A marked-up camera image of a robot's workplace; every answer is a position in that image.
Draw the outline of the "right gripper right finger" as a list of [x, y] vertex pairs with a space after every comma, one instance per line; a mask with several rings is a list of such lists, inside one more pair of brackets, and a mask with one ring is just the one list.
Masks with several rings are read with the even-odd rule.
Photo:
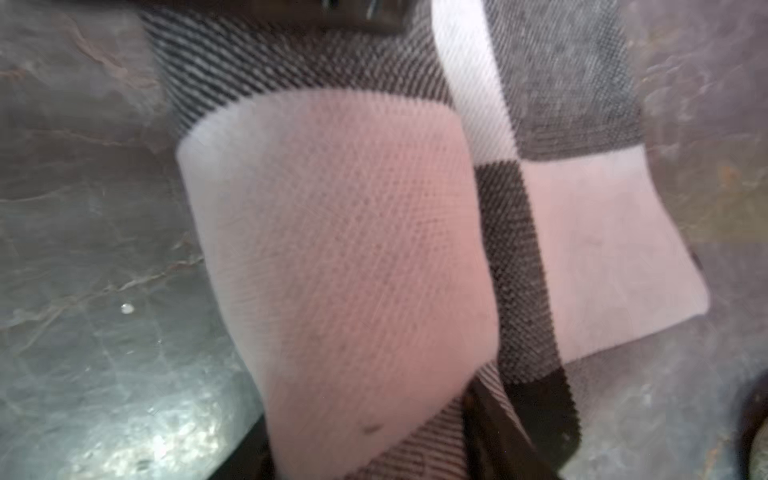
[[465, 390], [462, 417], [470, 479], [559, 479], [479, 379]]

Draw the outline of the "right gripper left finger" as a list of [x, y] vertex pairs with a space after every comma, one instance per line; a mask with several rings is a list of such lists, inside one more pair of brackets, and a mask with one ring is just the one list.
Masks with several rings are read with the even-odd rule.
[[274, 480], [266, 418], [261, 416], [209, 480]]

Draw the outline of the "black white checkered scarf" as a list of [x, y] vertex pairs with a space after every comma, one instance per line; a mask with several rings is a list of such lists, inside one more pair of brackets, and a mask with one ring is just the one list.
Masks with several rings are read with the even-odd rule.
[[474, 379], [559, 475], [567, 366], [708, 310], [615, 2], [138, 12], [275, 479], [470, 479]]

